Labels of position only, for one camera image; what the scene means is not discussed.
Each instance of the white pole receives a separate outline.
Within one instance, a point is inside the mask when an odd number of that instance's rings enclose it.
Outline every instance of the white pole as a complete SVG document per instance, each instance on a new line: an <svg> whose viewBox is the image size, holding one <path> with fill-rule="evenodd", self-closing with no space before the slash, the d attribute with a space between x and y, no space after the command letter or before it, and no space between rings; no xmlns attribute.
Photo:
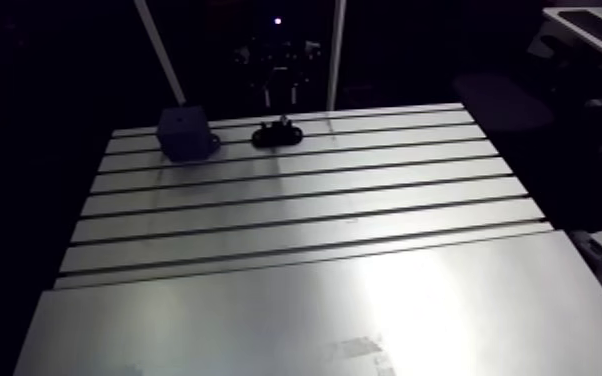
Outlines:
<svg viewBox="0 0 602 376"><path fill-rule="evenodd" d="M343 44L343 25L345 23L345 7L347 0L336 0L334 9L334 29L331 41L331 60L329 62L329 89L327 92L327 111L336 107L336 89L338 87L338 71L341 65L341 46Z"/></svg>
<svg viewBox="0 0 602 376"><path fill-rule="evenodd" d="M170 84L170 88L173 90L175 100L177 100L178 105L182 106L187 102L187 100L184 98L184 92L182 92L180 81L177 80L177 76L173 70L173 65L170 63L170 59L166 53L166 48L163 46L163 41L161 41L159 31L156 30L156 24L154 24L152 14L149 12L149 8L147 7L147 1L134 0L134 2L135 7L138 9L138 14L140 14L140 18L142 18L142 23L145 25L145 30L147 30L149 40L152 41L152 46L154 46L156 56L159 58L159 62L161 62L163 72L166 74L166 79Z"/></svg>

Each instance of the aluminum table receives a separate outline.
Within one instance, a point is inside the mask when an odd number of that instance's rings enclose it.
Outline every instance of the aluminum table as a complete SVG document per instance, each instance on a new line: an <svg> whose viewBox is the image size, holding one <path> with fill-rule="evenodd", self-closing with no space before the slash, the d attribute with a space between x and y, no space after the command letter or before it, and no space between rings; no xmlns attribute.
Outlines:
<svg viewBox="0 0 602 376"><path fill-rule="evenodd" d="M602 288L462 105L291 118L116 131L15 374L602 374Z"/></svg>
<svg viewBox="0 0 602 376"><path fill-rule="evenodd" d="M461 104L292 115L306 138L257 150L262 120L173 165L155 128L115 131L56 287L371 254L550 230Z"/></svg>

